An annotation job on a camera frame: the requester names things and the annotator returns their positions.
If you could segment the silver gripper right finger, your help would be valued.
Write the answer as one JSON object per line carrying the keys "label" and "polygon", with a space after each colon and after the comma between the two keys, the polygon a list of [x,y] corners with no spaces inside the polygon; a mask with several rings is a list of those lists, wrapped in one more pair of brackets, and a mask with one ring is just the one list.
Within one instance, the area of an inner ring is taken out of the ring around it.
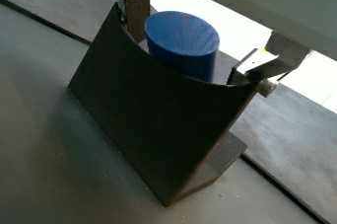
{"label": "silver gripper right finger", "polygon": [[268,97],[281,79],[300,66],[309,52],[308,47],[272,32],[265,47],[255,48],[233,66],[227,84],[255,83],[259,85],[259,93]]}

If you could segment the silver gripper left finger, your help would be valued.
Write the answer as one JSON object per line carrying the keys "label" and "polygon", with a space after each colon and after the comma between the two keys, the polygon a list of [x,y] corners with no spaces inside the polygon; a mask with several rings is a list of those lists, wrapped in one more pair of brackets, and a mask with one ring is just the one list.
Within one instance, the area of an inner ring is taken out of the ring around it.
{"label": "silver gripper left finger", "polygon": [[151,15],[151,0],[117,0],[121,20],[136,42],[145,39],[145,21]]}

